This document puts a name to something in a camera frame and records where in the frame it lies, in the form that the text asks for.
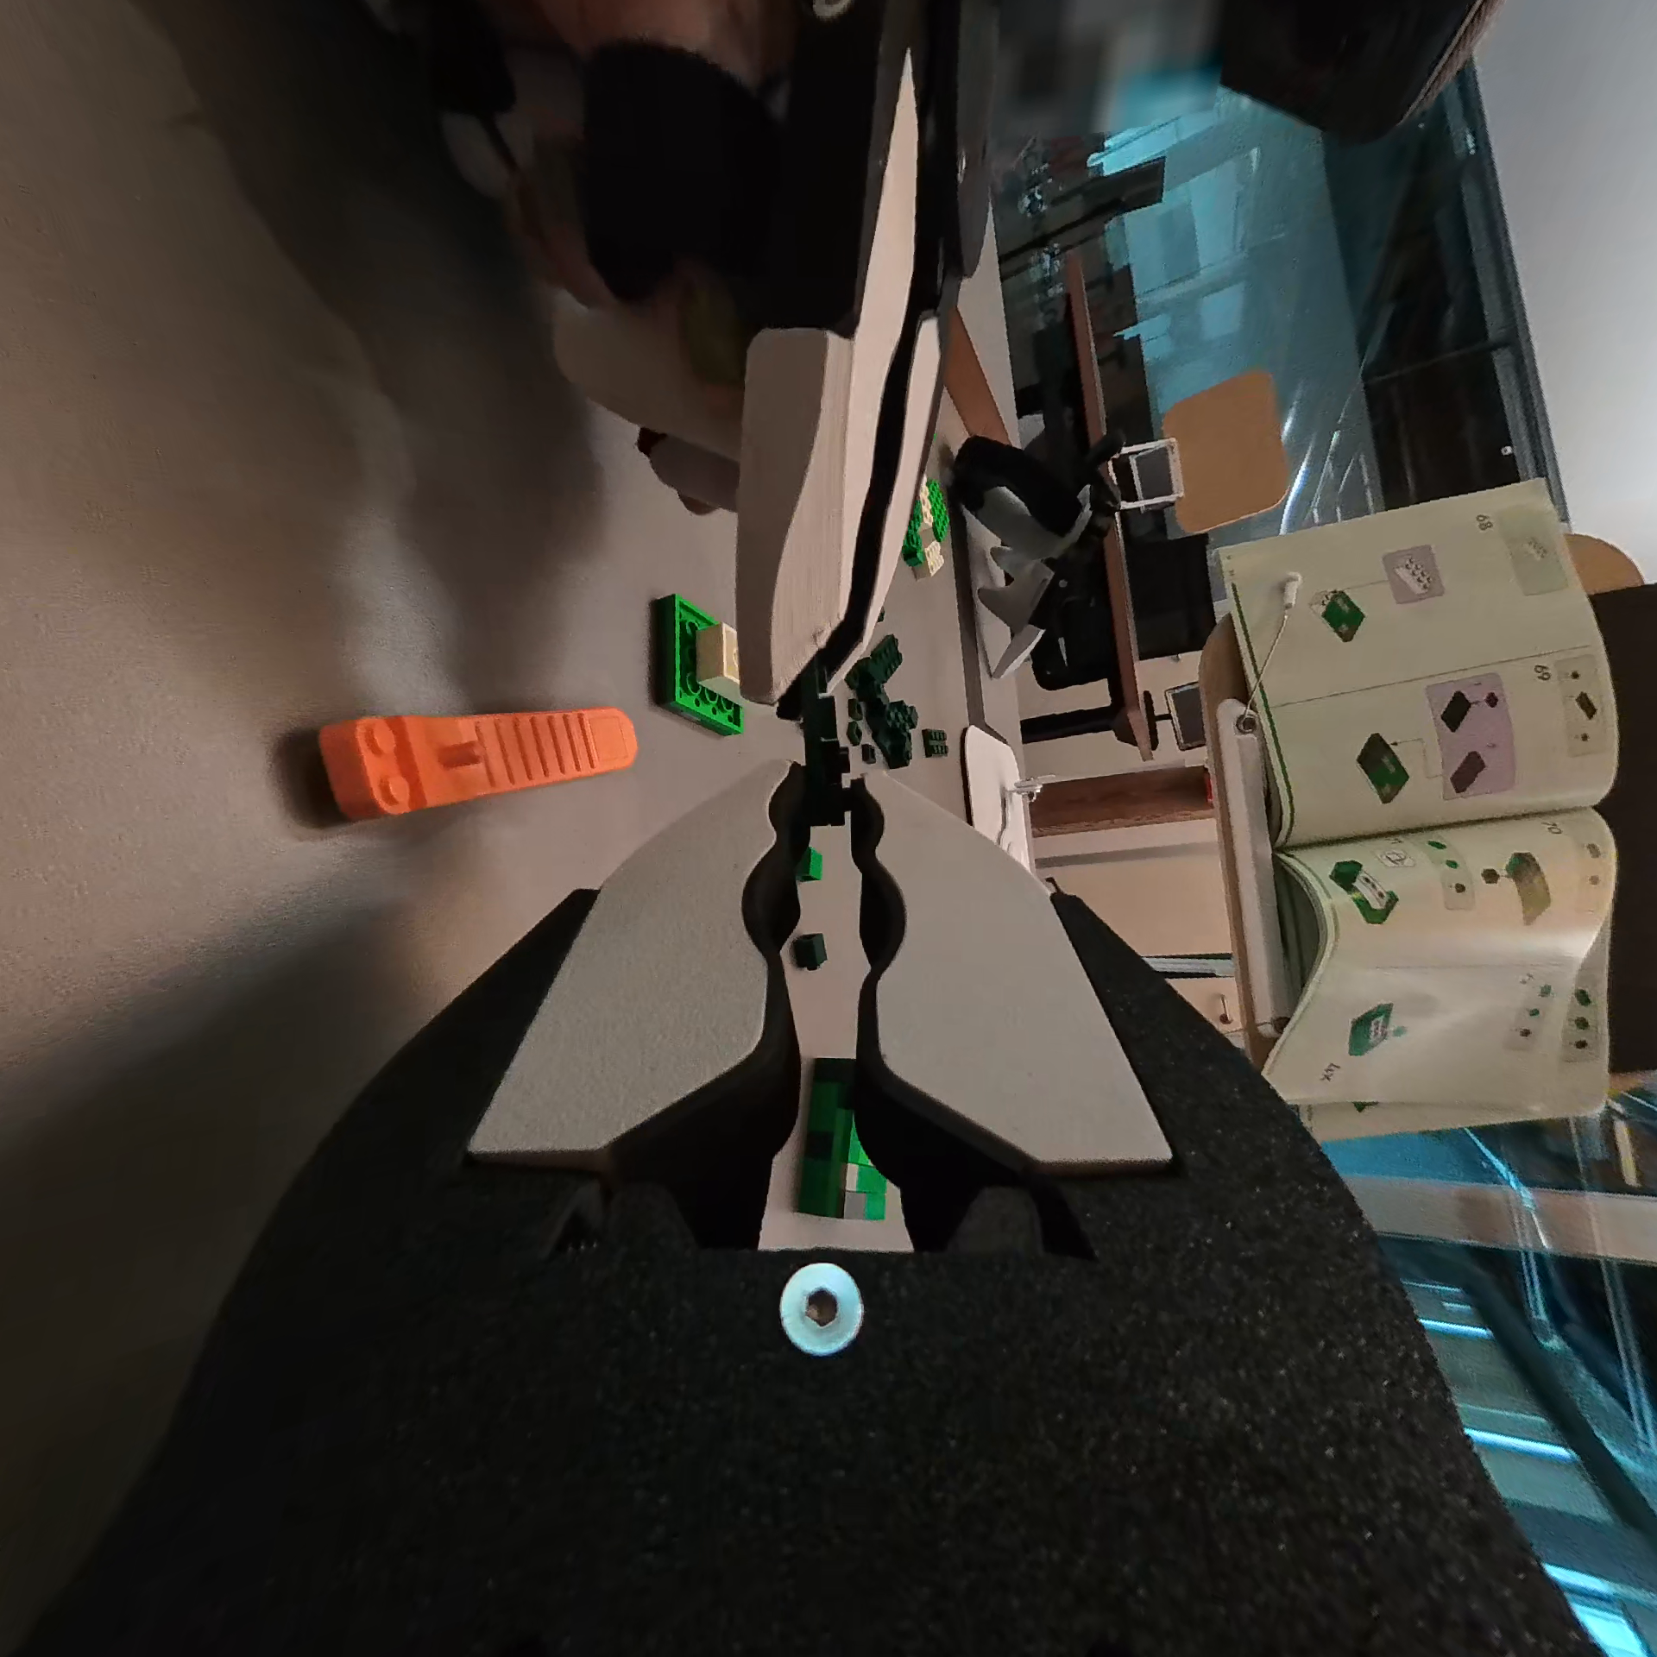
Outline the orange brick separator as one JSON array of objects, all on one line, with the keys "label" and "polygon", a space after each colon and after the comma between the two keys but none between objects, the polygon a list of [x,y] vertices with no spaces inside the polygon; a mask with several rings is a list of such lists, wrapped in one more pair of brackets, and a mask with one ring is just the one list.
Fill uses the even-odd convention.
[{"label": "orange brick separator", "polygon": [[635,767],[618,705],[565,715],[356,715],[317,733],[331,798],[350,821],[422,818]]}]

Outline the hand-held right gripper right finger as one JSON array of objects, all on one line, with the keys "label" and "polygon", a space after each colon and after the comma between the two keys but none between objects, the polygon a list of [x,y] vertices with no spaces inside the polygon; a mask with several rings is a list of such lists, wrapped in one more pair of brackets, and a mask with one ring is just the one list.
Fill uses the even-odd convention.
[{"label": "hand-held right gripper right finger", "polygon": [[1163,1172],[1163,1127],[1024,864],[895,777],[859,777],[857,874],[857,1082],[873,1139],[945,1139],[1024,1179]]}]

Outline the green lego base, tan brick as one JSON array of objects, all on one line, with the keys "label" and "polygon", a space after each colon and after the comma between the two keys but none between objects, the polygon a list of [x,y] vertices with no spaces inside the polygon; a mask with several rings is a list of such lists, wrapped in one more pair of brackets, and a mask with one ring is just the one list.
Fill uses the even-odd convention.
[{"label": "green lego base, tan brick", "polygon": [[737,627],[682,595],[648,609],[648,694],[705,733],[738,733]]}]

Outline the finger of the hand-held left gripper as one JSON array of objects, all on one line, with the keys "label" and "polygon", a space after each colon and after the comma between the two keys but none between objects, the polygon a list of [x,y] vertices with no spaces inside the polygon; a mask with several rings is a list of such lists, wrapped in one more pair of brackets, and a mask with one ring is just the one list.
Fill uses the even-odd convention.
[{"label": "finger of the hand-held left gripper", "polygon": [[906,321],[906,391],[895,440],[895,531],[921,484],[926,422],[945,404],[945,335],[964,278],[978,271],[978,25],[969,22],[859,22],[868,72],[834,116],[824,201],[834,335]]},{"label": "finger of the hand-held left gripper", "polygon": [[895,571],[906,321],[759,331],[738,384],[737,630],[738,694],[780,705],[868,648]]}]

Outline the person's left hand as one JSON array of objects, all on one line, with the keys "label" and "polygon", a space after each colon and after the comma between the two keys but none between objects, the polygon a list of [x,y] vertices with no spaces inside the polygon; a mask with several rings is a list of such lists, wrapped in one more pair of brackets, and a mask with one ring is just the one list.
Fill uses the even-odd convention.
[{"label": "person's left hand", "polygon": [[506,25],[506,223],[552,283],[552,357],[684,513],[737,513],[737,218],[765,208],[793,6],[485,6]]}]

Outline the green pixel lego cube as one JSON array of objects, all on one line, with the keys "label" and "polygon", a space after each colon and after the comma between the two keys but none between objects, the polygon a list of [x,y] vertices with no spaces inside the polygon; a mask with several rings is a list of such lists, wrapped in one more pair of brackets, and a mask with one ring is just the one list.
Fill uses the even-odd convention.
[{"label": "green pixel lego cube", "polygon": [[857,1057],[811,1066],[811,1134],[804,1134],[793,1213],[857,1222],[857,1228],[891,1222],[891,1179],[873,1172],[857,1134]]}]

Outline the lego instruction booklet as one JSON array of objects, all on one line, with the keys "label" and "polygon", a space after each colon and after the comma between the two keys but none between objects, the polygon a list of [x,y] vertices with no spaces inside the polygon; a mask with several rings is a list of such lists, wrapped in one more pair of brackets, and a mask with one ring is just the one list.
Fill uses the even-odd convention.
[{"label": "lego instruction booklet", "polygon": [[1540,480],[1218,553],[1274,889],[1268,1082],[1323,1145],[1609,1095],[1618,694]]}]

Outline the scattered dark green lego pieces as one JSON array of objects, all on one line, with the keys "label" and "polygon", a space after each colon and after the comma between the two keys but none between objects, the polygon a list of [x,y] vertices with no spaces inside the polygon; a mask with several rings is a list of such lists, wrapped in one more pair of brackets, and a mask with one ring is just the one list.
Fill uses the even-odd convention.
[{"label": "scattered dark green lego pieces", "polygon": [[952,733],[921,727],[914,699],[895,694],[899,670],[899,642],[884,630],[857,669],[849,669],[849,715],[839,715],[839,741],[857,746],[859,767],[906,767],[945,764]]}]

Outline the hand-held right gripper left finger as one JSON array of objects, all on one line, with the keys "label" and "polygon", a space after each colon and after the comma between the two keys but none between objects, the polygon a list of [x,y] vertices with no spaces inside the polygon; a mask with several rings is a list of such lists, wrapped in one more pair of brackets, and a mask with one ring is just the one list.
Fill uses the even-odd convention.
[{"label": "hand-held right gripper left finger", "polygon": [[552,971],[473,1157],[642,1179],[666,1150],[765,1167],[804,1105],[780,941],[804,767],[744,767],[642,843]]}]

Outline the white round-cornered base plate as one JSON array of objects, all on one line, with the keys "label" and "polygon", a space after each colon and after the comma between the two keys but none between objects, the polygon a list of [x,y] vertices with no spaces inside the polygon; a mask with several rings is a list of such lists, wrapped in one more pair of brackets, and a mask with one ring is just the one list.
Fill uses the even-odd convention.
[{"label": "white round-cornered base plate", "polygon": [[1198,764],[1037,783],[964,727],[964,806],[1055,895],[1088,901],[1252,1066],[1287,1021],[1252,733]]}]

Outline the dark green lego brick stack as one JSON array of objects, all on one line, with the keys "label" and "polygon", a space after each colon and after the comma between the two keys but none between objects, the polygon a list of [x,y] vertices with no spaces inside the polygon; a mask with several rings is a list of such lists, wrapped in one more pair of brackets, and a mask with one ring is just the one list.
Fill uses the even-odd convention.
[{"label": "dark green lego brick stack", "polygon": [[849,829],[857,857],[868,857],[884,838],[884,818],[873,818],[868,783],[849,767],[824,658],[793,670],[793,686],[780,694],[780,715],[804,720],[804,821]]}]

